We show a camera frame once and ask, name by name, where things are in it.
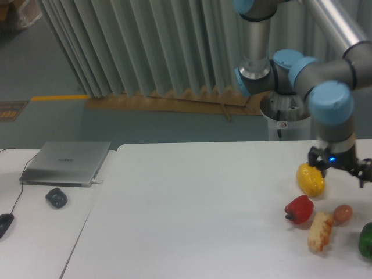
yellow floor stripe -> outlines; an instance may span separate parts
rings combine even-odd
[[[40,96],[32,97],[31,101],[55,101],[55,100],[76,100],[88,99],[88,95],[66,95],[66,96]]]

silver laptop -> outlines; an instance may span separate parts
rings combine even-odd
[[[89,187],[109,152],[110,142],[46,142],[21,182]]]

black computer mouse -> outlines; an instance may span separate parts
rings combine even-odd
[[[50,190],[45,198],[51,203],[52,206],[58,209],[67,203],[67,196],[59,188]]]
[[[13,220],[14,220],[13,214],[0,215],[0,238],[2,238],[2,236],[6,233]]]

blue joint cover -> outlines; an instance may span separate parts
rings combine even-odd
[[[298,60],[292,65],[291,69],[289,70],[288,77],[289,77],[289,81],[291,82],[293,89],[295,88],[296,78],[299,75],[299,73],[303,70],[303,68],[305,68],[308,64],[311,64],[317,61],[318,60],[316,58],[307,56],[307,57],[304,57]]]
[[[315,86],[309,95],[309,111],[314,119],[326,125],[347,121],[354,111],[350,88],[336,80]]]
[[[255,0],[234,0],[234,9],[240,15],[248,13]]]
[[[235,68],[234,72],[235,72],[235,75],[237,77],[237,81],[238,81],[238,85],[239,85],[239,89],[240,89],[241,94],[244,97],[249,97],[250,96],[250,93],[249,93],[248,89],[246,89],[246,87],[244,85],[244,82],[242,80],[242,77],[240,76],[239,69],[238,68]]]
[[[275,64],[285,70],[290,70],[293,64],[302,58],[303,54],[294,49],[282,49],[277,51],[273,56]]]

plastic vegetable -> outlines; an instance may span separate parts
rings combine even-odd
[[[366,224],[359,236],[359,252],[372,259],[372,222]]]
[[[319,196],[326,186],[321,171],[316,167],[310,167],[308,163],[298,167],[296,178],[302,191],[308,196]]]
[[[339,224],[349,221],[353,216],[353,209],[349,205],[339,205],[333,211],[333,218]]]
[[[311,250],[321,252],[330,241],[333,227],[333,216],[326,212],[318,212],[310,227],[307,244]]]
[[[284,210],[287,213],[285,218],[295,225],[302,224],[310,218],[313,209],[313,202],[306,195],[302,195],[285,207]]]

